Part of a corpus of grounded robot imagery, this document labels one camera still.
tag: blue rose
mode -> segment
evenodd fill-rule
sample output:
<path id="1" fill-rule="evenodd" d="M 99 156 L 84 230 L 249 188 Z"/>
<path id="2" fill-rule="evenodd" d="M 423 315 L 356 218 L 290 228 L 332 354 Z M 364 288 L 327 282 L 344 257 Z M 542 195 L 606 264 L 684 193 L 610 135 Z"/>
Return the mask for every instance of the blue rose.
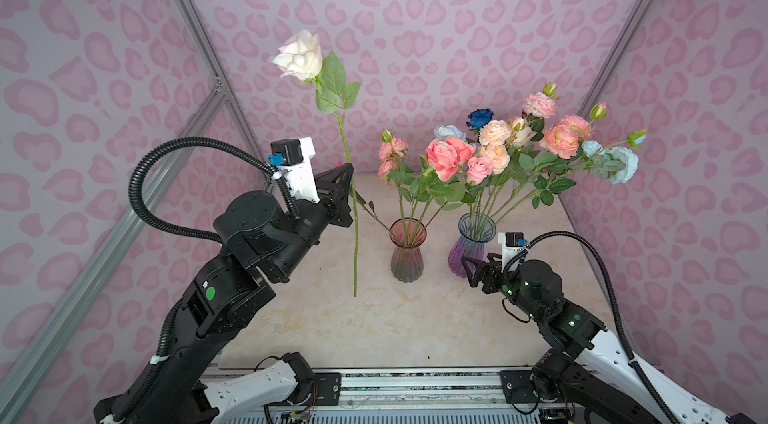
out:
<path id="1" fill-rule="evenodd" d="M 477 109 L 475 112 L 470 113 L 467 118 L 467 127 L 470 129 L 482 129 L 486 123 L 491 122 L 493 118 L 493 111 L 490 109 Z"/>

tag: pink patterned wall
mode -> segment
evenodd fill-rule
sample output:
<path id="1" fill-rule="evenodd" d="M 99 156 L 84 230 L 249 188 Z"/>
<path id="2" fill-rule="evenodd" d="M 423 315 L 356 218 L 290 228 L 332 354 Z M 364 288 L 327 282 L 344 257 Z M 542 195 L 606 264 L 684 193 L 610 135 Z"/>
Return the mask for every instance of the pink patterned wall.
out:
<path id="1" fill-rule="evenodd" d="M 206 136 L 244 148 L 226 109 Z M 155 212 L 182 226 L 212 229 L 231 200 L 256 182 L 256 171 L 236 157 L 196 149 Z M 168 309 L 219 248 L 145 226 L 19 424 L 92 422 L 96 402 L 124 392 L 144 368 Z"/>
<path id="2" fill-rule="evenodd" d="M 0 380 L 212 83 L 172 0 L 0 0 Z"/>
<path id="3" fill-rule="evenodd" d="M 309 87 L 281 80 L 267 60 L 302 28 L 321 35 L 325 52 L 363 83 L 347 121 L 361 171 L 379 166 L 382 127 L 425 148 L 434 126 L 464 126 L 476 107 L 511 116 L 544 80 L 566 90 L 563 110 L 577 109 L 634 2 L 195 0 L 262 147 L 310 135 L 318 168 L 343 160 L 336 121 L 317 111 Z"/>
<path id="4" fill-rule="evenodd" d="M 604 100 L 649 128 L 640 170 L 563 195 L 608 262 L 643 356 L 768 422 L 768 0 L 661 0 Z"/>

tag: light blue flower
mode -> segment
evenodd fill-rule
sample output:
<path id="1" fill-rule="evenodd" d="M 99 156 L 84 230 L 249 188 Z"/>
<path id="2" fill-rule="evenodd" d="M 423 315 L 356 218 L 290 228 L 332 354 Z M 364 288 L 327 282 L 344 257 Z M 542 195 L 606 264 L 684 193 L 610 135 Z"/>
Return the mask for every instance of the light blue flower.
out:
<path id="1" fill-rule="evenodd" d="M 437 126 L 435 127 L 435 137 L 440 141 L 447 141 L 451 137 L 455 137 L 460 141 L 467 141 L 467 134 L 460 131 L 456 126 Z"/>
<path id="2" fill-rule="evenodd" d="M 603 146 L 601 146 L 599 142 L 595 141 L 585 141 L 581 144 L 581 150 L 584 151 L 584 155 L 587 157 L 592 157 L 594 153 L 602 148 Z"/>
<path id="3" fill-rule="evenodd" d="M 608 153 L 617 160 L 620 160 L 626 166 L 624 169 L 615 173 L 610 173 L 608 180 L 611 183 L 627 183 L 632 178 L 635 171 L 638 170 L 638 156 L 627 147 L 614 147 Z"/>

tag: table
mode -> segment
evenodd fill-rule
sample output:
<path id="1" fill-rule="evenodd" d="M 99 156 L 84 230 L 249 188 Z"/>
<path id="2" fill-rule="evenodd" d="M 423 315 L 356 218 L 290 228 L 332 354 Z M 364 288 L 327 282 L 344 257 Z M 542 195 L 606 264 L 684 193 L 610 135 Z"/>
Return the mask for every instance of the table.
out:
<path id="1" fill-rule="evenodd" d="M 399 218 L 393 187 L 375 175 L 358 176 L 356 183 L 384 223 Z M 329 226 L 290 282 L 273 285 L 277 297 L 224 348 L 220 369 L 252 369 L 266 356 L 296 351 L 315 368 L 534 364 L 549 348 L 536 325 L 514 320 L 502 309 L 500 294 L 485 295 L 448 269 L 457 221 L 466 209 L 441 213 L 428 227 L 424 274 L 413 283 L 392 276 L 389 235 L 360 209 L 357 297 L 352 297 L 353 227 Z M 557 199 L 538 209 L 524 203 L 497 228 L 523 231 L 527 239 L 573 230 Z M 489 251 L 500 252 L 495 239 L 486 245 Z M 564 294 L 613 327 L 600 285 L 576 241 L 547 239 L 530 257 L 549 263 L 563 278 Z"/>

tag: zip tie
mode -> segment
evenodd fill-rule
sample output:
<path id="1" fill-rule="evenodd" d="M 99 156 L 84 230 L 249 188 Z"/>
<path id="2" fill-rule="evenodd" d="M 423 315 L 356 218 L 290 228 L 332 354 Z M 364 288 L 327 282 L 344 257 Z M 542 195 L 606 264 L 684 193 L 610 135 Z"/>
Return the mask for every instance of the zip tie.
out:
<path id="1" fill-rule="evenodd" d="M 154 356 L 152 356 L 152 357 L 149 359 L 149 363 L 150 363 L 152 366 L 154 366 L 154 365 L 155 365 L 155 364 L 157 364 L 158 362 L 162 362 L 162 361 L 168 360 L 168 358 L 169 358 L 169 357 L 170 357 L 170 355 L 168 355 L 168 356 L 158 356 L 157 354 L 155 354 Z"/>
<path id="2" fill-rule="evenodd" d="M 106 416 L 105 418 L 101 419 L 101 421 L 99 421 L 99 424 L 120 424 L 120 422 L 124 420 L 125 418 L 119 421 L 116 421 L 114 420 L 114 414 L 110 414 L 109 416 Z"/>

